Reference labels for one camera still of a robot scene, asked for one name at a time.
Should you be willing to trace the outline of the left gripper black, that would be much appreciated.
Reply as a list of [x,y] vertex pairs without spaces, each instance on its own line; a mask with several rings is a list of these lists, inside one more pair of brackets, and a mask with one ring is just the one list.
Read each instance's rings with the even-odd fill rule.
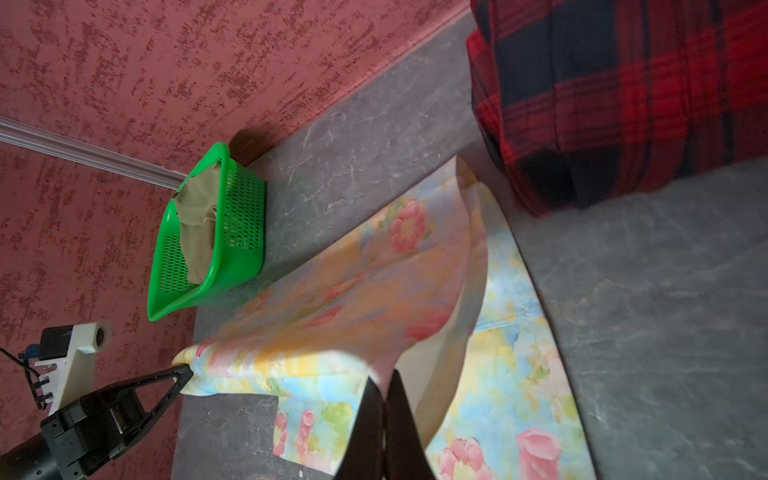
[[86,479],[137,444],[192,379],[187,365],[122,381],[82,396],[42,423],[64,479]]

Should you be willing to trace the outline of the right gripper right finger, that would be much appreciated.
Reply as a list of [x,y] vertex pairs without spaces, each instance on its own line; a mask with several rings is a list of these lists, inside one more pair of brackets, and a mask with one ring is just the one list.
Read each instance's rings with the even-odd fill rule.
[[384,478],[434,480],[398,370],[393,372],[383,412]]

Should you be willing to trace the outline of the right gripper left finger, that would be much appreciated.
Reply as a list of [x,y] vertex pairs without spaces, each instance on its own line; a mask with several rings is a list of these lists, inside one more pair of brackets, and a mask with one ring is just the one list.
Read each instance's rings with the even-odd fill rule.
[[368,379],[345,455],[335,480],[381,480],[384,477],[384,401]]

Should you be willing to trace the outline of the pastel floral skirt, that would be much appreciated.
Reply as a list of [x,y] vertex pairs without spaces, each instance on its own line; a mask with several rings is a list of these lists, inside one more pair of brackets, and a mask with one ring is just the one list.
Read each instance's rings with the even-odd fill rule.
[[273,452],[328,474],[367,382],[405,387],[439,479],[591,479],[554,336],[506,218],[460,157],[179,352],[190,396],[279,400]]

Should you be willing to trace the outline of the red plaid skirt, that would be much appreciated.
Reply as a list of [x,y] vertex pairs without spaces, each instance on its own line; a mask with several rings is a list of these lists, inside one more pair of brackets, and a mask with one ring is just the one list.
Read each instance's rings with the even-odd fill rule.
[[543,216],[767,154],[763,1],[475,1],[472,107]]

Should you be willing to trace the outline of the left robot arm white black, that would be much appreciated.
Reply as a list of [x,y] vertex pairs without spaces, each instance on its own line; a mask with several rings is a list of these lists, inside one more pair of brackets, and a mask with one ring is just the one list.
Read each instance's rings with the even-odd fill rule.
[[[41,432],[1,456],[3,479],[86,479],[135,447],[192,379],[188,365],[117,382],[53,412]],[[169,381],[170,389],[147,410],[138,390]]]

